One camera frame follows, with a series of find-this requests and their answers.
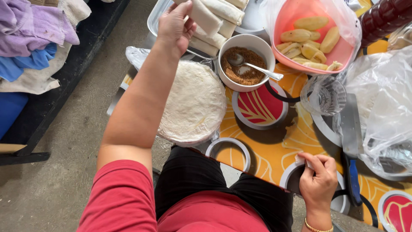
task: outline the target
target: brown sugar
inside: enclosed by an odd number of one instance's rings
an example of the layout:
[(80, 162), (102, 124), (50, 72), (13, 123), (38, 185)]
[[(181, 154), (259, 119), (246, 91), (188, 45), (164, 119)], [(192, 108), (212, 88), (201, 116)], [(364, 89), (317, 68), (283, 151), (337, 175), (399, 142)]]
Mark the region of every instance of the brown sugar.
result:
[[(221, 63), (223, 72), (234, 82), (241, 85), (256, 85), (265, 76), (263, 72), (260, 72), (247, 65), (233, 66), (229, 64), (227, 59), (236, 59), (235, 54), (243, 56), (245, 62), (256, 65), (260, 68), (266, 69), (265, 60), (256, 54), (254, 51), (248, 50), (244, 47), (231, 47), (222, 55)], [(241, 68), (248, 69), (245, 72), (241, 72)]]

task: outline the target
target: knife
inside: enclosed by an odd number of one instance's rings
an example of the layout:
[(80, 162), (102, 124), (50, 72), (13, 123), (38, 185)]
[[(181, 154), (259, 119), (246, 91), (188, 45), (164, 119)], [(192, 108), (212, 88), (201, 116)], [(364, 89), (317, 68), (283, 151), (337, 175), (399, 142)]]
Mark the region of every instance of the knife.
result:
[(345, 108), (340, 112), (342, 128), (342, 165), (349, 199), (354, 206), (362, 205), (356, 160), (363, 153), (361, 123), (356, 95), (346, 94)]

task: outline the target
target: spoon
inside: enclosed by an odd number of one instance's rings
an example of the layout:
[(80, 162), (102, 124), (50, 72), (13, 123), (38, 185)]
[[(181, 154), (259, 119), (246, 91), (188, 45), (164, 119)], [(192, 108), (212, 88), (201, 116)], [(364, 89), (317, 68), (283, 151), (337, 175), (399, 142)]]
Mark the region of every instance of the spoon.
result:
[(253, 64), (246, 63), (246, 62), (245, 62), (245, 59), (243, 58), (243, 56), (241, 56), (241, 55), (239, 55), (239, 54), (237, 54), (237, 53), (236, 53), (235, 55), (236, 55), (236, 59), (229, 59), (229, 58), (227, 59), (227, 61), (228, 61), (231, 65), (233, 65), (233, 66), (242, 66), (242, 65), (245, 64), (245, 65), (248, 65), (248, 66), (250, 66), (250, 67), (252, 67), (252, 68), (255, 68), (255, 69), (263, 72), (264, 74), (268, 75), (270, 78), (272, 78), (272, 79), (274, 79), (274, 80), (281, 80), (281, 79), (283, 78), (283, 74), (274, 73), (274, 72), (271, 72), (271, 71), (269, 71), (269, 70), (259, 68), (258, 66), (255, 66), (255, 65), (253, 65)]

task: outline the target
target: concrete floor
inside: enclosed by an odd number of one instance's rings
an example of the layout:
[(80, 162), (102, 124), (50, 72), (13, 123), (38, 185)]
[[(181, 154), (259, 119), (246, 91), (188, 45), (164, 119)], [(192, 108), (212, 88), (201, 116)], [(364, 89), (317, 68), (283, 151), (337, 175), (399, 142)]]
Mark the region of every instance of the concrete floor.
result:
[[(51, 152), (48, 161), (0, 166), (0, 231), (75, 231), (87, 203), (106, 111), (130, 67), (127, 46), (139, 47), (149, 32), (146, 21), (156, 0), (131, 0), (101, 51), (36, 147)], [(171, 143), (157, 139), (153, 166), (159, 170)], [(305, 216), (295, 197), (293, 231)], [(346, 231), (379, 231), (339, 213), (334, 222)]]

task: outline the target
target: drinking glass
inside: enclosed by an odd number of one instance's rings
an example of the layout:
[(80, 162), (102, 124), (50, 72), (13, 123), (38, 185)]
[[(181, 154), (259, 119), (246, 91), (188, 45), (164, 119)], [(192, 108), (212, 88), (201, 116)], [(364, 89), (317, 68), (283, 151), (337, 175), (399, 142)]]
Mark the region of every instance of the drinking glass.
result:
[(311, 114), (332, 116), (345, 107), (346, 91), (333, 76), (315, 76), (300, 92), (300, 102)]

